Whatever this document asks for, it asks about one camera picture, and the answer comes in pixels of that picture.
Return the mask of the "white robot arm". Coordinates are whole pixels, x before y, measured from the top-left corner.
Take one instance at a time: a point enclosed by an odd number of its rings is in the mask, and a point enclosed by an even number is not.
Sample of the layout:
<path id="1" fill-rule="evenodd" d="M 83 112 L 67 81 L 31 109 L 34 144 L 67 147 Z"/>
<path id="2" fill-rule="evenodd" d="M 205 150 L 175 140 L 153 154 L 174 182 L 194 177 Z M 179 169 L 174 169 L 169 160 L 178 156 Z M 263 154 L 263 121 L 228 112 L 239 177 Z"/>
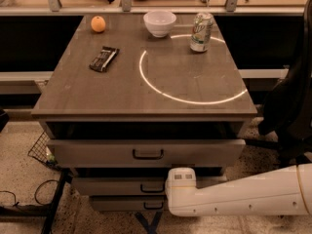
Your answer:
<path id="1" fill-rule="evenodd" d="M 165 185 L 177 216 L 312 215 L 312 164 L 198 188 L 191 168 L 171 169 Z"/>

